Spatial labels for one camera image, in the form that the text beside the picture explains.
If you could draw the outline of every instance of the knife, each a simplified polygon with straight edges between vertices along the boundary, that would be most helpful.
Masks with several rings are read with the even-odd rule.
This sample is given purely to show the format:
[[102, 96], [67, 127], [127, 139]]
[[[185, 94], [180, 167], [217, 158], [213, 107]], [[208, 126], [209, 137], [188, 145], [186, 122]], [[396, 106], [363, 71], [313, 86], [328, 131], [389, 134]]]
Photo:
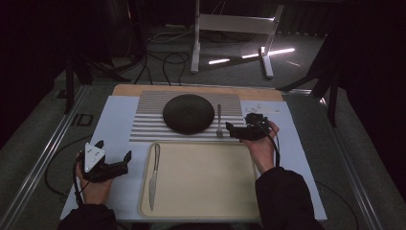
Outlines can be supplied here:
[[153, 203], [155, 200], [155, 190], [156, 190], [156, 180], [158, 174], [158, 164], [159, 164], [159, 155], [161, 152], [161, 147], [159, 144], [155, 144], [155, 164], [153, 166], [152, 177], [149, 180], [149, 206], [151, 211], [153, 211]]

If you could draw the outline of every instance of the striped placemat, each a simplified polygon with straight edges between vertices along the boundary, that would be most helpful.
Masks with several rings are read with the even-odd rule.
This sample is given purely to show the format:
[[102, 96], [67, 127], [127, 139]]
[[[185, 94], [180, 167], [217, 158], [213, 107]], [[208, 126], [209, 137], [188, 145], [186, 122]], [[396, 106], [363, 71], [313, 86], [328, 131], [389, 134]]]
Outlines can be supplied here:
[[[194, 135], [183, 135], [174, 132], [164, 122], [162, 112], [165, 105], [174, 97], [187, 94], [173, 91], [143, 91], [138, 102], [129, 142], [154, 141], [238, 141], [230, 138], [226, 122], [235, 126], [245, 126], [241, 104], [237, 94], [193, 93], [209, 101], [214, 108], [214, 121], [209, 128]], [[221, 104], [221, 128], [223, 138], [215, 134], [217, 130], [217, 105]]]

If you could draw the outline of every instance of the utensil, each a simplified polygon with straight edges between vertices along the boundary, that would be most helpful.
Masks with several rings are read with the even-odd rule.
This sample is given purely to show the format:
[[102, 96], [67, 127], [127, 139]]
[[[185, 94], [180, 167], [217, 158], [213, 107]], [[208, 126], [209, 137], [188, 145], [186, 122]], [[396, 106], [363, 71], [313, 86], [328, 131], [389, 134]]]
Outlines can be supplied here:
[[221, 129], [221, 104], [219, 103], [217, 105], [217, 116], [218, 116], [218, 128], [215, 131], [215, 134], [217, 135], [217, 137], [223, 137], [223, 129]]
[[153, 166], [153, 173], [152, 177], [149, 180], [149, 206], [151, 211], [153, 211], [153, 204], [155, 200], [155, 190], [156, 190], [156, 181], [158, 175], [158, 164], [159, 164], [159, 156], [161, 152], [161, 146], [159, 144], [155, 144], [155, 163]]

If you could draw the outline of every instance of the person's left hand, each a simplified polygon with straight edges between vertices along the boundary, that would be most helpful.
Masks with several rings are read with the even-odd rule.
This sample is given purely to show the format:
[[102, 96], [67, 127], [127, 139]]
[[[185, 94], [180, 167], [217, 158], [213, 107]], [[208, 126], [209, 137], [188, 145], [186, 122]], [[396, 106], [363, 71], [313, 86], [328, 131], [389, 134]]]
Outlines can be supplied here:
[[81, 163], [79, 162], [76, 167], [76, 173], [80, 180], [80, 188], [83, 190], [83, 203], [105, 204], [107, 202], [108, 195], [110, 194], [113, 179], [108, 179], [100, 183], [89, 182], [83, 178], [80, 167]]

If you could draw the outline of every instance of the fork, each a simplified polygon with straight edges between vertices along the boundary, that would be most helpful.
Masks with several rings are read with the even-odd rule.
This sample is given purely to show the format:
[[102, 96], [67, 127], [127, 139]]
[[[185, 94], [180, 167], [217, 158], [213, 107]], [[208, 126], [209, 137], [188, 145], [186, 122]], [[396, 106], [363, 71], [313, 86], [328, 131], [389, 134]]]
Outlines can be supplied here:
[[215, 134], [217, 135], [217, 137], [223, 137], [223, 129], [221, 129], [221, 104], [219, 103], [217, 105], [217, 116], [218, 116], [218, 128], [215, 131]]

